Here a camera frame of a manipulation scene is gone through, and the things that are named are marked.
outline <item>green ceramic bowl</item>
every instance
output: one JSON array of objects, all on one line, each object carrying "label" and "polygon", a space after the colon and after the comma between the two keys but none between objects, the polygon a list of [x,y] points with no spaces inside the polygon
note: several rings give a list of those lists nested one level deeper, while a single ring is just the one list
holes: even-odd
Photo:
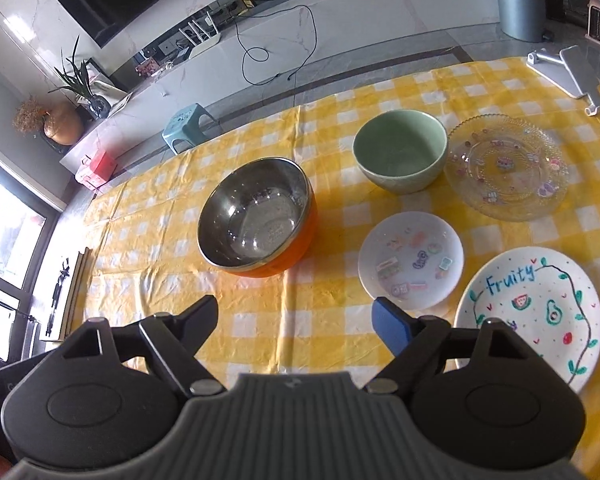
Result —
[{"label": "green ceramic bowl", "polygon": [[420,191],[446,163],[448,139],[435,117],[418,110],[392,110],[371,119],[353,141],[360,170],[396,194]]}]

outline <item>yellow checkered tablecloth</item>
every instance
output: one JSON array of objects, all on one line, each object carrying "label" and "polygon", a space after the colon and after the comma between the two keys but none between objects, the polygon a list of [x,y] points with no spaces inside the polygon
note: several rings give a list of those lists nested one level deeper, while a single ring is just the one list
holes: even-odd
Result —
[{"label": "yellow checkered tablecloth", "polygon": [[[452,320],[478,269],[525,245],[568,254],[600,295],[600,114],[588,118],[584,107],[523,60],[510,58],[376,83],[247,124],[94,200],[85,218],[93,257],[80,298],[84,316],[121,325],[152,312],[180,312],[214,294],[218,328],[197,357],[224,384],[241,372],[343,369],[362,384],[391,355],[372,329],[358,250],[375,224],[404,210],[442,217],[464,246],[461,283],[433,314]],[[566,200],[551,216],[505,223],[465,206],[444,176],[416,194],[379,189],[356,167],[351,146],[365,121],[394,108],[424,110],[448,128],[477,114],[528,117],[561,144],[570,172]],[[216,272],[196,246],[200,209],[229,172],[272,155],[295,160],[311,179],[317,237],[305,258],[278,276],[257,280]],[[582,399],[587,429],[574,461],[590,478],[600,478],[600,360]]]}]

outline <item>orange vase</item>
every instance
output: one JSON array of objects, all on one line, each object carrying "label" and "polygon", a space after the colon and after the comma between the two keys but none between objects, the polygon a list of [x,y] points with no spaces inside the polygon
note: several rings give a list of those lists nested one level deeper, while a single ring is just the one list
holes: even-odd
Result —
[{"label": "orange vase", "polygon": [[69,101],[54,106],[45,118],[45,135],[58,144],[71,146],[83,132],[80,116]]}]

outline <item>tablecloth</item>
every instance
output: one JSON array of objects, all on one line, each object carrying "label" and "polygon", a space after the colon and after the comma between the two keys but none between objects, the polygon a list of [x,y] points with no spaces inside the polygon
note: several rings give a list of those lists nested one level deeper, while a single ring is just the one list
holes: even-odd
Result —
[{"label": "tablecloth", "polygon": [[[470,278],[510,248],[543,245],[568,254],[600,296],[600,114],[529,70],[523,59],[474,62],[328,96],[242,126],[132,178],[93,201],[85,224],[93,248],[80,302],[84,316],[126,324],[180,312],[203,294],[219,302],[218,328],[197,357],[224,384],[241,372],[348,370],[363,384],[391,355],[374,334],[371,300],[357,273],[358,250],[384,218],[432,212],[458,232],[461,281],[430,313],[453,319]],[[465,206],[442,175],[422,192],[394,196],[356,167],[351,147],[365,121],[416,108],[449,129],[477,114],[525,117],[560,144],[569,165],[564,203],[524,223],[495,221]],[[293,269],[264,280],[216,272],[200,255],[200,209],[229,172],[263,156],[285,156],[309,176],[317,237]],[[600,478],[600,360],[581,393],[587,427],[574,462]]]}]

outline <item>small white plate with stickers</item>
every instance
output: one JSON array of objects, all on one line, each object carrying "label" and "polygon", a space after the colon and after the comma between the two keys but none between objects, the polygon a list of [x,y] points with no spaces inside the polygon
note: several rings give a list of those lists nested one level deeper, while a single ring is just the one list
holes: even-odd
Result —
[{"label": "small white plate with stickers", "polygon": [[422,310],[456,288],[464,266],[458,234],[442,218],[408,211],[380,222],[365,238],[358,275],[372,298]]},{"label": "small white plate with stickers", "polygon": [[600,355],[600,300],[570,257],[520,247],[488,262],[467,285],[454,326],[480,328],[490,317],[506,322],[574,391],[591,376]]}]

